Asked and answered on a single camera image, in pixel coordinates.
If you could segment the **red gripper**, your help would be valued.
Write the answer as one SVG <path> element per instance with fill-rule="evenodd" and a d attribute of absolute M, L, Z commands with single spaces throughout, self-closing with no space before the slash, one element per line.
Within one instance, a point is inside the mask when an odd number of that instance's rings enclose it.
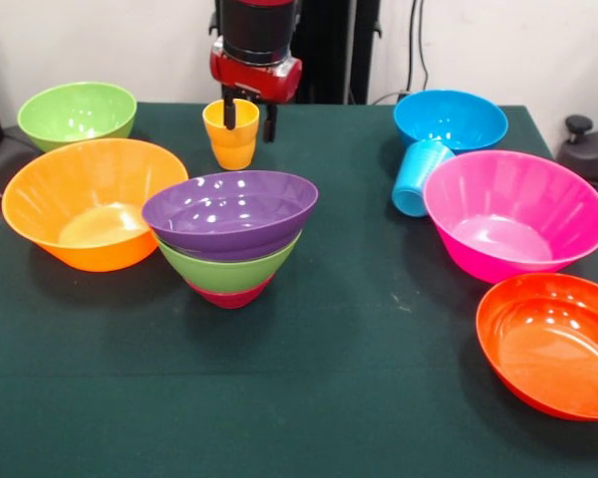
<path fill-rule="evenodd" d="M 264 142 L 273 142 L 278 113 L 276 104 L 288 103 L 295 95 L 302 75 L 302 61 L 289 56 L 274 66 L 248 65 L 228 56 L 223 38 L 218 37 L 211 47 L 209 65 L 212 77 L 223 86 L 245 91 L 267 102 L 262 138 Z M 235 128 L 233 97 L 223 99 L 223 123 L 227 129 Z"/>

